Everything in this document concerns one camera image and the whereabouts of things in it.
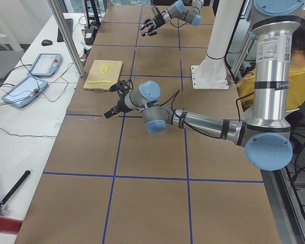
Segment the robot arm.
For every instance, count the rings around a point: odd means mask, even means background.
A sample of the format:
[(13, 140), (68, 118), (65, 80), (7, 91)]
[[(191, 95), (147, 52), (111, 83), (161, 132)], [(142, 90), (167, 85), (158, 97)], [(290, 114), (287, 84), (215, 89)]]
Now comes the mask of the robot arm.
[(111, 87), (119, 101), (105, 113), (110, 118), (120, 112), (139, 110), (150, 134), (174, 125), (202, 135), (231, 140), (245, 148), (256, 167), (274, 171), (292, 159), (290, 125), (286, 121), (289, 64), (292, 35), (300, 26), (303, 1), (253, 1), (252, 34), (257, 39), (257, 74), (253, 85), (253, 111), (246, 121), (230, 121), (161, 106), (161, 90), (154, 81), (130, 88), (123, 80)]
[(154, 17), (147, 17), (141, 26), (141, 35), (153, 36), (157, 34), (157, 29), (176, 18), (185, 23), (197, 26), (201, 21), (201, 8), (204, 6), (204, 1), (175, 1), (171, 6), (159, 11), (158, 7), (151, 8)]

